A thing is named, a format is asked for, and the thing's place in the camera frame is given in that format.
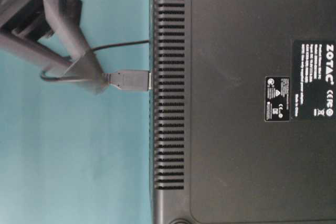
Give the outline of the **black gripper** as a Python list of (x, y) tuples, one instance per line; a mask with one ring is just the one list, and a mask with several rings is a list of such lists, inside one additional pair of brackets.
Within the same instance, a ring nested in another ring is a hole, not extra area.
[[(100, 94), (103, 69), (81, 28), (81, 0), (1, 0), (1, 50)], [(36, 42), (56, 34), (72, 62)]]

